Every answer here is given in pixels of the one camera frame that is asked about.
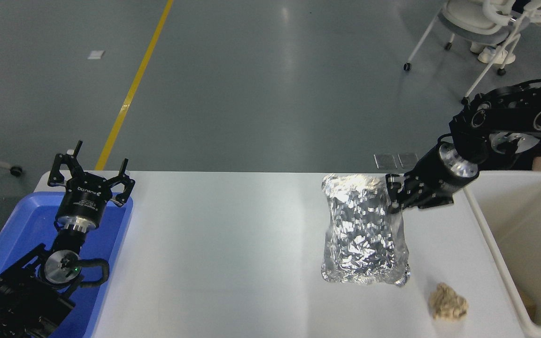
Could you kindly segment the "black left gripper body drum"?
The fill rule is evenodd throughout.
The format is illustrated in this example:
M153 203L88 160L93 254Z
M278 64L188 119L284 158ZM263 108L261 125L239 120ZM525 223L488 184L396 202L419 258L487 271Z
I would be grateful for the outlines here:
M56 218L58 221L71 217L101 221L111 198L112 191L106 179L86 172L67 182Z

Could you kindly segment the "black right gripper body drum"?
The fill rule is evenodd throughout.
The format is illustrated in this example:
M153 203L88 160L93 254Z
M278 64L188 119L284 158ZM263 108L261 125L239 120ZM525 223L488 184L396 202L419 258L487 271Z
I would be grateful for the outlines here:
M412 171L411 193L453 195L470 183L470 163L460 156L453 144L437 144Z

